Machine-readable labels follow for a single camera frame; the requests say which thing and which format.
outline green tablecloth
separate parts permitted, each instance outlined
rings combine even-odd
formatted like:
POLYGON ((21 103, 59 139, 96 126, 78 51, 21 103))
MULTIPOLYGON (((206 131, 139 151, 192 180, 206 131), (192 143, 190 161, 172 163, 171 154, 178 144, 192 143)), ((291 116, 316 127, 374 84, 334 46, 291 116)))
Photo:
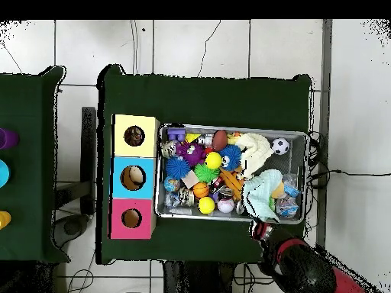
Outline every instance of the green tablecloth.
MULTIPOLYGON (((108 185, 112 114, 154 116, 160 123, 297 130, 307 132, 307 75, 294 80, 212 79, 127 76, 118 65, 106 66, 98 78, 98 258, 256 262, 259 245, 249 223, 158 218, 151 240, 109 240, 108 185)), ((302 236, 304 223, 286 225, 302 236)))
POLYGON ((51 239, 54 208, 55 89, 64 68, 39 76, 0 74, 0 127, 19 133, 20 143, 0 150, 10 169, 0 188, 0 210, 11 223, 0 230, 0 259, 65 262, 67 256, 51 239))

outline blue spiky ball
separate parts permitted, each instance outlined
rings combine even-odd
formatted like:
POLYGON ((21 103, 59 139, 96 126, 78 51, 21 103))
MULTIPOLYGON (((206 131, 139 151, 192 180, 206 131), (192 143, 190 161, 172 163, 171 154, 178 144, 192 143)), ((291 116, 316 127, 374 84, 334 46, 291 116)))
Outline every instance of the blue spiky ball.
POLYGON ((241 164, 241 149, 236 145, 227 145, 219 154, 223 159, 221 167, 229 172, 241 164))
POLYGON ((171 157, 167 160, 166 172, 168 176, 180 180, 190 172, 190 165, 182 157, 171 157))

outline metal tray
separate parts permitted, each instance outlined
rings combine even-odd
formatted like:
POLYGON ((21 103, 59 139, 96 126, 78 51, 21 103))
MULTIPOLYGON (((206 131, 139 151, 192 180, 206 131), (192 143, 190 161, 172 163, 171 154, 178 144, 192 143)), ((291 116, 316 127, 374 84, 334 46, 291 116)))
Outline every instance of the metal tray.
MULTIPOLYGON (((309 137, 303 132, 297 131, 281 131, 281 130, 261 130, 261 129, 248 129, 248 128, 232 128, 232 127, 211 127, 211 126, 196 126, 191 124, 161 124, 158 132, 158 143, 167 141, 166 129, 169 127, 184 127, 187 132, 193 134, 214 134, 217 130, 225 130, 227 134, 232 134, 235 131, 241 133, 255 133, 265 136, 270 142, 274 139, 283 137, 289 141, 290 149, 289 152, 284 155, 273 154, 265 164, 254 173, 259 175, 266 169, 278 169, 282 174, 293 173, 298 176, 298 188, 302 194, 296 198, 296 203, 299 206, 296 215, 290 218, 280 217, 280 224, 299 224, 305 216, 305 198, 307 191, 307 175, 308 175, 308 164, 307 156, 309 155, 309 137)), ((160 217, 173 217, 173 218, 186 218, 186 219, 200 219, 209 221, 241 221, 250 222, 251 216, 245 211, 239 215, 235 211, 229 214, 224 214, 219 210, 213 211, 210 215, 205 215, 199 212, 196 204, 191 208, 168 208, 164 204, 164 198, 166 190, 163 185, 163 181, 166 178, 164 170, 165 161, 161 154, 160 145, 157 149, 157 178, 155 187, 155 201, 154 209, 155 213, 160 217)))

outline yellow box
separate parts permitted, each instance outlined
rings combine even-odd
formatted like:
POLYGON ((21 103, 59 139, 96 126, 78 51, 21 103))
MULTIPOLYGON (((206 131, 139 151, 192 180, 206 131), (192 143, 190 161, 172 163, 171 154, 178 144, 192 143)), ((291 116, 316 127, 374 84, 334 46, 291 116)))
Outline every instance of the yellow box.
POLYGON ((126 157, 156 157, 159 125, 160 122, 155 117, 113 114, 111 126, 114 127, 115 133, 114 154, 126 157))

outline blue box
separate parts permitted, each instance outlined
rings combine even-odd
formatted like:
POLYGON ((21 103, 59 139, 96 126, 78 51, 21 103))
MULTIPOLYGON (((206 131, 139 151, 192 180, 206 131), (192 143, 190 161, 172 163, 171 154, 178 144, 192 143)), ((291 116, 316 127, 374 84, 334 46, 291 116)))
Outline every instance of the blue box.
POLYGON ((114 158, 113 198, 153 199, 155 178, 153 158, 119 157, 114 158), (139 166, 145 174, 145 183, 138 190, 127 190, 121 183, 121 173, 127 166, 139 166))

